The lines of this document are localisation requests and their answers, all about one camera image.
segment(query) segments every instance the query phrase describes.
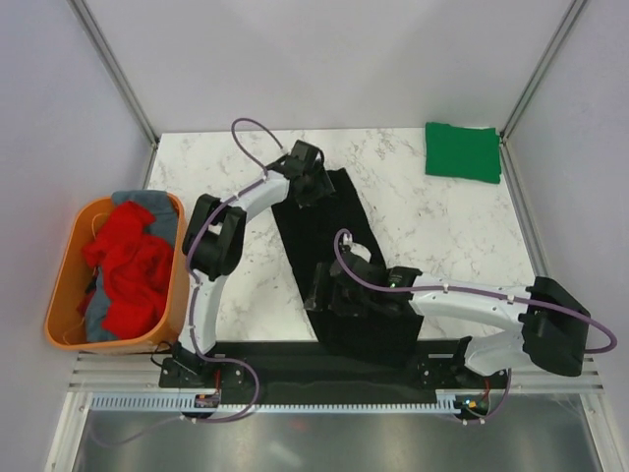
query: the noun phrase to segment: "marble table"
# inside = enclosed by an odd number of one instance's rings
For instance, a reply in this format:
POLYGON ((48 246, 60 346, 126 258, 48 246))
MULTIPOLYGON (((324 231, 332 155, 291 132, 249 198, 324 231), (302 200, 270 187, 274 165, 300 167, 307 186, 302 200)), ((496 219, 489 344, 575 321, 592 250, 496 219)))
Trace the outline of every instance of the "marble table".
MULTIPOLYGON (((505 182, 427 176, 423 129, 276 135, 286 148, 299 139, 323 149, 330 170, 347 168, 388 266, 415 266, 437 276, 493 285, 533 282, 505 182)), ((244 132, 240 137, 262 162, 279 157, 266 134, 244 132)), ((231 195, 258 175, 229 133, 165 134, 148 187, 177 195, 190 217, 199 195, 231 195)), ((315 339, 270 209, 247 225, 245 238, 243 258, 223 294, 218 338, 315 339)), ((420 338, 497 331, 455 319, 425 319, 420 338)))

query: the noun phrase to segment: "orange plastic bin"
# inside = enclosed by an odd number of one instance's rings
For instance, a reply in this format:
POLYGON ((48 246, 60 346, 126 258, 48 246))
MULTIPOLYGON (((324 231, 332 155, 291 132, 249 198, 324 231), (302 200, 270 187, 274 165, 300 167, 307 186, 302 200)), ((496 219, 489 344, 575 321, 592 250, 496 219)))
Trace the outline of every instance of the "orange plastic bin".
POLYGON ((179 199, 171 194, 168 194, 168 197, 179 214, 179 219, 166 310, 159 323, 147 334, 135 339, 86 341, 86 327, 83 324, 83 316, 77 312, 77 307, 85 297, 86 287, 92 278, 92 269, 84 260, 81 249, 93 240, 92 231, 97 232, 107 219, 105 215, 114 209, 110 198, 100 199, 81 210, 72 228, 44 328, 46 338, 53 346, 99 354, 130 354, 152 352, 160 341, 172 342, 177 339, 184 325, 190 286, 185 257, 179 250, 186 233, 186 217, 179 199))

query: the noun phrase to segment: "black cloth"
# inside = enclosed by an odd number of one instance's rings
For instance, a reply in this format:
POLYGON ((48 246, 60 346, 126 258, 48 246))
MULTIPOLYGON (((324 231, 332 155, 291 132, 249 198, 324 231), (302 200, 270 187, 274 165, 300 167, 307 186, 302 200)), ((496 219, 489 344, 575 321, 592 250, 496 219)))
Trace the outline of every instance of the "black cloth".
MULTIPOLYGON (((354 242, 372 253, 372 264, 384 265, 384 257, 370 230, 367 216, 347 171, 328 171, 336 189, 316 206, 299 208, 287 200, 273 206, 273 215, 302 300, 306 300, 318 263, 334 260, 336 232, 347 228, 354 242)), ((331 353, 380 364, 402 365, 414 353, 423 318, 410 307, 408 314, 391 319, 369 312, 365 318, 339 317, 333 312, 308 311, 319 343, 331 353)))

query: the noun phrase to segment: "green towel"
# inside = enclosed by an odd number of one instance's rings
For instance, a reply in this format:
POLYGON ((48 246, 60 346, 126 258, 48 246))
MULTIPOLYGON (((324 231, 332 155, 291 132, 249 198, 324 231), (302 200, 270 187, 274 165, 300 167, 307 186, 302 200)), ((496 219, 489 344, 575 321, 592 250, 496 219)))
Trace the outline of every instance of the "green towel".
POLYGON ((494 128, 475 130, 426 123, 426 173, 498 184, 499 142, 494 128))

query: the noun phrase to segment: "metal frame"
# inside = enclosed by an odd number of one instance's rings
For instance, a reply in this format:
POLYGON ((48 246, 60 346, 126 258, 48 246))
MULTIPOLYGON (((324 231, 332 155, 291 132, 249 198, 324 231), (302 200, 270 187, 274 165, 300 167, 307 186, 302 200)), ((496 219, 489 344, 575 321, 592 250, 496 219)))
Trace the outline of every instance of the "metal frame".
POLYGON ((576 25, 577 20, 583 13, 588 3, 589 0, 572 0, 572 3, 568 7, 568 10, 564 14, 563 18, 561 19, 557 30, 554 32, 554 35, 550 39, 548 46, 546 47, 545 51, 542 54, 542 57, 538 61, 535 70, 533 71, 533 74, 531 75, 529 81, 524 87, 524 91, 520 95, 520 98, 513 108, 511 115, 509 115, 509 118, 504 125, 504 130, 502 131, 501 135, 505 139, 508 139, 513 134, 515 127, 518 125, 520 118, 522 118, 522 115, 524 114, 524 111, 527 109, 529 103, 531 102, 533 95, 537 91, 540 83, 542 82, 550 66, 557 57, 557 53, 561 49, 561 46, 567 39, 570 31, 576 25))
POLYGON ((105 35, 100 29, 100 26, 98 25, 98 22, 91 12, 91 9, 89 8, 85 0, 67 1, 70 5, 70 8, 72 8, 73 12, 77 16, 77 19, 83 25, 84 31, 86 32, 89 40, 94 46, 96 53, 100 57, 100 61, 109 73, 111 80, 114 82, 114 85, 120 92, 123 100, 125 100, 125 103, 129 107, 129 110, 133 114, 144 135, 148 139, 148 142, 153 146, 154 152, 157 149, 159 137, 157 136, 157 133, 148 121, 146 113, 144 113, 138 97, 134 93, 134 90, 127 80, 127 77, 120 67, 120 64, 118 64, 116 56, 114 56, 111 47, 107 43, 105 35))
MULTIPOLYGON (((572 1, 500 133, 500 154, 504 178, 511 194, 533 270, 537 275, 548 275, 548 262, 539 231, 530 212, 531 206, 519 178, 517 159, 509 138, 513 135, 529 103, 558 57, 561 46, 589 3, 589 0, 572 1)), ((616 421, 611 414, 607 397, 604 394, 585 392, 580 396, 602 469, 605 472, 629 471, 627 448, 622 442, 616 421)))
MULTIPOLYGON (((146 187, 155 160, 159 138, 146 117, 93 13, 86 4, 86 0, 67 1, 83 24, 103 65, 152 145, 152 155, 143 184, 146 187)), ((504 177, 534 271, 540 275, 548 274, 548 264, 535 220, 529 210, 530 206, 518 177, 513 149, 508 140, 513 135, 543 78, 556 59, 561 46, 588 4, 589 0, 573 0, 571 2, 501 132, 500 151, 504 177)), ((158 378, 159 370, 148 362, 148 356, 103 358, 91 354, 80 354, 46 463, 46 472, 72 470, 79 451, 81 436, 86 426, 86 416, 91 405, 93 392, 163 393, 164 390, 157 386, 158 378)), ((457 390, 457 393, 464 394, 467 392, 457 390)), ((584 376, 581 378, 561 378, 535 367, 518 369, 514 371, 512 393, 580 394, 603 470, 605 472, 629 471, 627 451, 620 440, 617 425, 611 414, 611 407, 603 394, 597 365, 592 358, 586 360, 584 376)))

